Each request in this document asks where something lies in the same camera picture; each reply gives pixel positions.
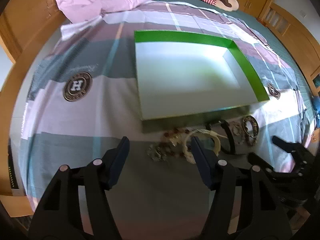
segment white bracelet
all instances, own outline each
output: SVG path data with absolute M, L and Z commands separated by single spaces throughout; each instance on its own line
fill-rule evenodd
M 193 154 L 191 152 L 188 151 L 188 147 L 187 147 L 187 141 L 190 138 L 191 135 L 195 134 L 195 133 L 202 133 L 207 135 L 208 137 L 212 138 L 214 141 L 214 148 L 213 151 L 214 153 L 218 156 L 220 150 L 221 150 L 221 143 L 220 140 L 218 138 L 218 136 L 222 137 L 222 138 L 227 138 L 226 136 L 220 135 L 214 131 L 210 131 L 210 130 L 206 130 L 206 129 L 197 129 L 197 130 L 193 130 L 191 131 L 184 139 L 183 141 L 183 154 L 185 156 L 185 158 L 187 159 L 188 162 L 190 162 L 191 164 L 196 164 L 195 159 L 193 158 Z

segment bed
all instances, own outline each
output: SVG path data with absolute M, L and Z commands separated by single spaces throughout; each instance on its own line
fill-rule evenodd
M 24 114 L 19 167 L 32 209 L 60 165 L 87 165 L 127 136 L 127 162 L 118 184 L 107 192 L 122 238 L 190 238 L 199 234 L 207 217 L 209 191 L 195 165 L 181 158 L 154 163 L 147 156 L 163 132 L 141 132 L 133 41 L 137 29 L 232 38 L 263 85 L 272 83 L 281 92 L 279 100 L 270 97 L 252 112 L 260 126 L 258 143 L 237 147 L 235 157 L 221 153 L 235 166 L 250 167 L 244 154 L 253 151 L 276 171 L 292 168 L 291 156 L 272 145 L 270 137 L 302 142 L 312 133 L 310 89 L 286 49 L 255 18 L 240 11 L 219 13 L 199 0 L 157 0 L 97 17 L 86 26 L 62 26 L 61 41 L 34 74 Z M 82 71 L 93 77 L 92 87 L 81 100 L 68 102 L 63 87 Z M 90 232 L 83 188 L 79 195 L 84 227 Z

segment open box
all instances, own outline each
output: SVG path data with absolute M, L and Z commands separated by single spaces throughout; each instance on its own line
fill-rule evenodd
M 269 100 L 233 40 L 202 33 L 135 32 L 144 132 L 248 114 Z

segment green bed sheet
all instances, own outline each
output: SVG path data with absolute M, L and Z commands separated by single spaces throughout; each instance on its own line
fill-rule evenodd
M 300 68 L 297 66 L 294 59 L 291 57 L 291 55 L 289 54 L 287 49 L 282 45 L 282 43 L 278 40 L 278 38 L 274 36 L 274 34 L 268 28 L 266 28 L 261 23 L 259 23 L 256 18 L 239 10 L 227 12 L 227 11 L 221 10 L 218 7 L 205 3 L 201 0 L 157 0 L 157 1 L 186 2 L 197 7 L 215 9 L 220 13 L 225 13 L 234 18 L 238 18 L 245 21 L 250 28 L 261 33 L 261 35 L 264 36 L 264 38 L 268 41 L 269 46 L 274 50 L 274 52 L 276 52 L 279 55 L 279 57 L 283 59 L 294 70 L 298 85 L 300 87 L 300 92 L 301 92 L 304 104 L 307 108 L 307 116 L 309 117 L 310 121 L 314 119 L 314 111 L 311 103 L 311 97 L 312 97 L 311 90 Z

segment screw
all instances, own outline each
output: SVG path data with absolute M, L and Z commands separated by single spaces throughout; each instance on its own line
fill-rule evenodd
M 259 172 L 260 171 L 260 167 L 257 165 L 252 166 L 252 170 L 255 172 Z
M 227 161 L 226 160 L 218 160 L 218 164 L 220 166 L 226 166 L 227 165 Z
M 59 170 L 60 171 L 66 171 L 68 169 L 68 166 L 67 165 L 62 165 L 60 166 Z
M 102 164 L 102 159 L 95 159 L 93 161 L 93 165 L 99 166 L 100 164 Z

